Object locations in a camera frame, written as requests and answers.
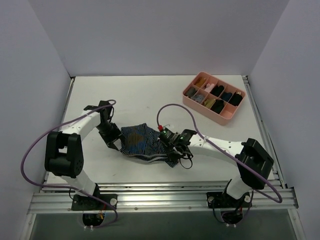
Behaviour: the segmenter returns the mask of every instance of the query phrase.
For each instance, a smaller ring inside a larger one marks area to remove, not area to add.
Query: wall
[[[320,236],[319,13],[318,0],[290,0],[250,76],[310,240]]]
[[[20,174],[28,146],[60,122],[69,75],[27,0],[0,1],[0,232],[19,238],[33,186]],[[27,160],[26,172],[44,175],[42,141]]]
[[[248,74],[288,0],[29,0],[72,76]]]

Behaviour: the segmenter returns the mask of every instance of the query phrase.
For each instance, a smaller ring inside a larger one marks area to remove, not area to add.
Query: purple cable
[[[42,184],[42,183],[37,183],[37,182],[32,181],[31,179],[29,179],[29,178],[27,177],[27,175],[26,175],[26,173],[25,173],[25,161],[26,161],[27,156],[28,156],[28,154],[30,153],[31,149],[33,149],[34,146],[35,146],[42,138],[44,138],[47,134],[49,134],[51,131],[53,131],[53,130],[55,130],[55,129],[58,129],[58,128],[61,128],[62,126],[71,124],[71,123],[73,123],[73,122],[76,122],[76,121],[78,121],[78,120],[81,120],[81,119],[87,117],[88,115],[90,115],[90,114],[92,114],[92,113],[94,113],[94,112],[96,112],[96,111],[99,111],[99,110],[104,109],[104,108],[111,107],[111,106],[113,106],[113,105],[116,104],[116,100],[111,99],[111,100],[108,100],[108,101],[112,101],[113,103],[112,103],[112,104],[109,104],[109,105],[97,107],[96,109],[90,111],[90,112],[89,112],[88,114],[86,114],[86,115],[82,115],[82,116],[79,116],[79,117],[77,117],[77,118],[75,118],[75,119],[73,119],[73,120],[70,120],[70,121],[61,123],[60,125],[55,126],[55,127],[51,128],[50,130],[46,131],[45,133],[43,133],[43,134],[42,134],[41,136],[39,136],[39,137],[30,145],[30,147],[27,149],[27,151],[25,152],[25,154],[24,154],[24,156],[23,156],[23,158],[22,158],[21,165],[20,165],[20,171],[21,171],[22,177],[23,177],[28,183],[30,183],[30,184],[32,184],[32,185],[35,185],[35,186],[37,186],[37,187],[42,187],[42,188],[72,189],[72,190],[78,191],[79,193],[82,193],[83,195],[86,195],[87,197],[90,197],[90,198],[92,198],[92,199],[94,199],[94,200],[97,200],[97,201],[105,204],[106,206],[108,206],[109,208],[111,208],[111,209],[114,211],[115,217],[114,217],[113,220],[111,220],[111,221],[109,221],[109,222],[106,222],[105,224],[101,224],[101,225],[99,225],[99,226],[95,226],[95,227],[93,227],[93,228],[105,227],[105,226],[110,225],[110,224],[114,223],[115,221],[117,221],[117,219],[118,219],[117,210],[116,210],[112,205],[110,205],[109,203],[107,203],[106,201],[103,201],[103,200],[101,200],[101,199],[99,199],[99,198],[97,198],[97,197],[95,197],[95,196],[92,196],[92,195],[90,195],[90,194],[88,194],[88,193],[86,193],[86,192],[84,192],[84,191],[82,191],[82,190],[80,190],[80,189],[77,189],[76,187],[73,187],[73,186],[61,186],[61,185],[51,185],[51,184]]]
[[[246,210],[245,215],[243,216],[243,218],[237,224],[241,223],[248,216],[249,210],[250,210],[250,208],[252,206],[252,200],[253,199],[254,199],[254,190],[252,189],[251,198],[250,198],[250,202],[249,202],[249,207]],[[221,214],[221,218],[222,218],[223,221],[224,221],[224,215],[227,214],[227,213],[230,213],[230,212],[233,212],[233,211],[225,211],[224,213]]]
[[[168,107],[168,106],[177,106],[177,107],[180,107],[180,108],[183,108],[184,110],[186,110],[190,117],[192,118],[192,122],[193,122],[193,126],[194,126],[194,129],[195,131],[198,133],[198,135],[203,139],[205,140],[206,142],[208,142],[209,144],[211,144],[213,147],[215,147],[217,150],[219,150],[221,153],[223,153],[224,155],[228,156],[229,158],[231,158],[232,160],[234,160],[237,164],[239,164],[240,166],[244,167],[246,170],[248,170],[250,173],[252,173],[253,175],[255,175],[258,179],[260,179],[261,181],[263,181],[265,184],[267,184],[271,189],[272,191],[274,191],[274,193],[277,195],[277,197],[279,199],[276,199],[260,190],[257,190],[255,189],[255,191],[257,191],[258,193],[262,194],[263,196],[275,201],[276,203],[282,203],[283,199],[280,195],[280,193],[278,192],[278,190],[267,180],[265,179],[263,176],[261,176],[259,173],[257,173],[256,171],[254,171],[253,169],[251,169],[250,167],[248,167],[247,165],[245,165],[242,161],[236,159],[234,156],[232,156],[231,154],[229,154],[228,152],[225,152],[224,150],[222,150],[220,147],[218,147],[215,143],[213,143],[212,141],[208,140],[208,139],[205,139],[205,137],[200,133],[198,127],[197,127],[197,124],[196,124],[196,120],[195,120],[195,117],[194,115],[191,113],[191,111],[186,108],[185,106],[182,106],[180,104],[177,104],[177,103],[170,103],[170,104],[167,104],[167,105],[164,105],[163,107],[161,107],[156,115],[156,123],[157,125],[159,126],[159,115],[160,115],[160,112],[162,111],[162,109]]]

